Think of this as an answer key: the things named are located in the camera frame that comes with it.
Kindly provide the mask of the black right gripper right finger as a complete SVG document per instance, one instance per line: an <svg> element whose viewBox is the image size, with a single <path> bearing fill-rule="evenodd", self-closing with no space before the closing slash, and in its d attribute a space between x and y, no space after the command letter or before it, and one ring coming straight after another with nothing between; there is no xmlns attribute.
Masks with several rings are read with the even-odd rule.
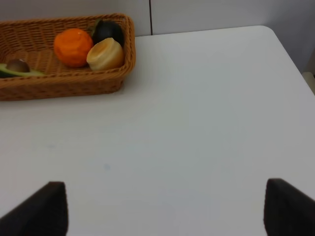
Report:
<svg viewBox="0 0 315 236"><path fill-rule="evenodd" d="M268 236L313 236L314 199L281 178L268 179L264 227Z"/></svg>

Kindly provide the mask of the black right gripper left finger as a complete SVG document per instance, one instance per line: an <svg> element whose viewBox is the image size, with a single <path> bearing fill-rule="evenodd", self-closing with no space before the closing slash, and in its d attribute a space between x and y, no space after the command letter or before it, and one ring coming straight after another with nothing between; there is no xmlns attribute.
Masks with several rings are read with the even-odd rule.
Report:
<svg viewBox="0 0 315 236"><path fill-rule="evenodd" d="M49 182L0 218L2 236L65 236L68 203L64 182Z"/></svg>

